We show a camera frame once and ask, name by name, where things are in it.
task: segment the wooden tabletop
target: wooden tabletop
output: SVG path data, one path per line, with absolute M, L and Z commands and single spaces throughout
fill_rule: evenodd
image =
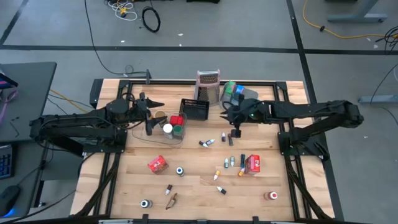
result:
M 118 84 L 118 79 L 104 80 L 98 108 L 116 98 Z M 287 87 L 291 102 L 307 103 L 303 82 L 287 82 Z M 274 100 L 271 87 L 249 88 L 259 93 L 260 100 Z M 152 112 L 178 113 L 181 99 L 193 98 L 193 90 L 191 85 L 133 85 L 132 93 L 138 96 L 143 91 L 151 100 L 165 103 Z M 180 146 L 143 141 L 129 131 L 127 147 L 120 160 L 111 217 L 142 218 L 142 214 L 147 213 L 154 219 L 252 220 L 258 216 L 263 221 L 294 220 L 285 162 L 277 140 L 278 125 L 243 124 L 241 138 L 234 138 L 231 147 L 228 140 L 221 142 L 221 133 L 229 133 L 233 128 L 219 117 L 221 111 L 220 106 L 211 106 L 208 120 L 189 120 Z M 296 119 L 295 125 L 304 127 L 311 122 L 311 119 Z M 135 136 L 141 136 L 142 132 L 143 128 L 134 129 Z M 198 144 L 208 139 L 216 140 L 209 148 Z M 260 155 L 261 172 L 238 177 L 241 154 Z M 147 164 L 158 155 L 164 156 L 170 167 L 155 175 Z M 235 166 L 225 169 L 224 160 L 231 156 L 235 157 Z M 103 157 L 95 154 L 83 164 L 71 214 L 78 212 L 96 190 Z M 324 212 L 334 217 L 321 161 L 315 156 L 302 156 L 302 165 L 308 191 Z M 184 168 L 184 177 L 175 173 L 177 167 Z M 216 170 L 220 170 L 221 175 L 214 181 Z M 169 184 L 173 188 L 165 196 Z M 226 195 L 218 192 L 216 186 L 224 188 Z M 107 191 L 104 191 L 100 213 L 104 212 Z M 263 198 L 263 194 L 270 191 L 278 193 L 276 200 Z M 297 188 L 296 192 L 300 214 L 304 217 L 302 197 Z M 174 193 L 178 193 L 177 203 L 165 210 Z M 141 208 L 140 201 L 144 199 L 153 201 L 152 208 Z

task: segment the black plastic basket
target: black plastic basket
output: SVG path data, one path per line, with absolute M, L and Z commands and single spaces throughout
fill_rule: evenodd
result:
M 204 121 L 209 117 L 209 105 L 208 101 L 181 99 L 180 113 L 185 113 L 188 119 Z

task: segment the black desk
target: black desk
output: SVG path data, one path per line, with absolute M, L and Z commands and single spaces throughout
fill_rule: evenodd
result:
M 4 73 L 18 82 L 19 94 L 8 104 L 4 120 L 0 124 L 0 142 L 14 142 L 18 145 L 14 177 L 0 180 L 0 192 L 17 184 L 47 157 L 47 150 L 30 141 L 29 121 L 37 119 L 43 113 L 56 66 L 55 62 L 1 65 Z M 13 124 L 20 133 L 18 137 L 9 124 L 17 116 L 19 119 L 13 121 Z M 41 173 L 42 170 L 37 170 L 21 183 L 21 193 L 9 217 L 20 217 L 29 212 L 37 192 L 40 192 Z

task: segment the white cap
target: white cap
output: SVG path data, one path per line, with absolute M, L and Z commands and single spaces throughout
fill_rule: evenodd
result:
M 278 195 L 276 194 L 276 192 L 269 192 L 269 193 L 268 193 L 268 196 L 269 196 L 269 198 L 271 198 L 271 199 L 273 199 L 273 200 L 275 200 L 275 199 L 278 197 Z
M 142 208 L 148 207 L 148 201 L 147 201 L 147 200 L 143 200 L 143 201 L 141 202 L 141 207 L 142 207 Z
M 178 167 L 178 168 L 177 168 L 177 173 L 178 173 L 178 174 L 182 174 L 182 172 L 183 172 L 183 169 L 182 169 L 181 167 Z
M 165 124 L 163 126 L 163 131 L 165 133 L 171 133 L 173 131 L 173 126 L 171 124 Z

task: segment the red box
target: red box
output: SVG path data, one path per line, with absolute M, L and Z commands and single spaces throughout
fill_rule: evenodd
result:
M 148 167 L 154 174 L 158 174 L 168 168 L 169 165 L 167 164 L 163 156 L 158 156 L 153 161 L 148 163 Z
M 170 117 L 170 124 L 172 126 L 181 125 L 184 123 L 184 118 L 181 116 L 171 116 Z
M 259 155 L 250 155 L 244 165 L 244 173 L 245 174 L 257 174 L 260 172 L 260 156 Z

